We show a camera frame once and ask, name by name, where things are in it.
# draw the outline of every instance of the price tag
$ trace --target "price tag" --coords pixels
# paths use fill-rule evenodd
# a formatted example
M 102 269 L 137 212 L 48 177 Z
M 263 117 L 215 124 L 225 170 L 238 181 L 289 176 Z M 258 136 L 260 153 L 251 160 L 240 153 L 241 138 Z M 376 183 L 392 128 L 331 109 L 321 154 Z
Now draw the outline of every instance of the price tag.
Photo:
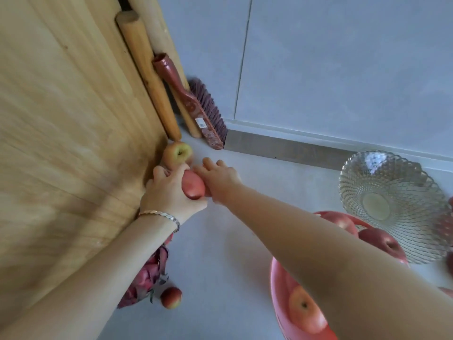
M 206 122 L 204 121 L 203 118 L 196 118 L 195 121 L 197 122 L 200 129 L 207 128 Z

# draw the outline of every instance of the forearm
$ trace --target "forearm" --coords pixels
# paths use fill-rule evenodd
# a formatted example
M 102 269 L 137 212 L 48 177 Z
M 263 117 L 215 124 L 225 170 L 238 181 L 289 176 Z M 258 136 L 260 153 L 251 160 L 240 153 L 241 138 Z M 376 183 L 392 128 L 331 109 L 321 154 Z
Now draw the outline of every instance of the forearm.
M 175 229 L 165 217 L 140 217 L 0 338 L 96 339 L 137 272 Z
M 386 253 L 244 186 L 225 205 L 307 289 L 340 338 L 426 339 L 436 329 L 447 339 L 453 332 L 449 298 Z

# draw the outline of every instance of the hand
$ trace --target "hand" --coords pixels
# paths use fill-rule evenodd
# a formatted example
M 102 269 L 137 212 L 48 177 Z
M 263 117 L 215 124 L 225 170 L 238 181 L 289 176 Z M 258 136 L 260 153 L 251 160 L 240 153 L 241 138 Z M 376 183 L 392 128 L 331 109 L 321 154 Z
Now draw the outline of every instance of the hand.
M 140 201 L 140 212 L 156 210 L 169 213 L 183 224 L 192 215 L 207 206 L 206 198 L 190 200 L 182 189 L 184 171 L 187 164 L 169 172 L 161 166 L 154 167 L 154 179 L 146 184 L 146 192 Z
M 212 200 L 225 205 L 228 195 L 236 187 L 241 186 L 241 178 L 233 167 L 228 167 L 222 160 L 214 164 L 208 157 L 203 159 L 202 166 L 195 166 L 193 171 L 204 181 Z

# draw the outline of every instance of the rolling pin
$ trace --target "rolling pin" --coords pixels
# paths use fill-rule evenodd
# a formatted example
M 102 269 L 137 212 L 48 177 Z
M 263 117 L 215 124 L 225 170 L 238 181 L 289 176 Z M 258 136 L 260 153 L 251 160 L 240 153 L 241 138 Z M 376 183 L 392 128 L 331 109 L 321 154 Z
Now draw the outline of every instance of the rolling pin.
M 173 40 L 171 39 L 170 32 L 168 31 L 167 24 L 165 23 L 162 9 L 157 0 L 128 0 L 131 7 L 135 9 L 140 17 L 143 19 L 146 27 L 146 32 L 151 41 L 154 52 L 167 53 L 173 61 L 176 69 L 178 70 L 181 82 L 186 90 L 189 90 L 189 83 L 187 82 L 184 74 L 183 66 L 179 60 L 178 53 L 174 47 Z M 178 94 L 170 88 L 173 97 L 178 105 L 179 111 L 184 118 L 190 135 L 195 138 L 201 138 L 201 131 L 195 120 L 192 119 L 187 112 L 183 102 L 179 99 Z
M 116 15 L 116 22 L 168 137 L 173 141 L 181 140 L 181 131 L 173 114 L 167 91 L 151 63 L 154 54 L 143 21 L 135 11 L 127 11 L 119 12 Z

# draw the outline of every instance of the clear glass fruit bowl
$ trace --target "clear glass fruit bowl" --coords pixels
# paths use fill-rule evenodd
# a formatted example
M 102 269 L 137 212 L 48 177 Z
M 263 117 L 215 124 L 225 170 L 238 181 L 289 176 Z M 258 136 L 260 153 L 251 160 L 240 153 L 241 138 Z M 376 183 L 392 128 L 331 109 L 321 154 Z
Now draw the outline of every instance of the clear glass fruit bowl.
M 391 234 L 410 263 L 444 257 L 453 243 L 447 198 L 421 165 L 384 151 L 357 153 L 340 173 L 344 209 Z

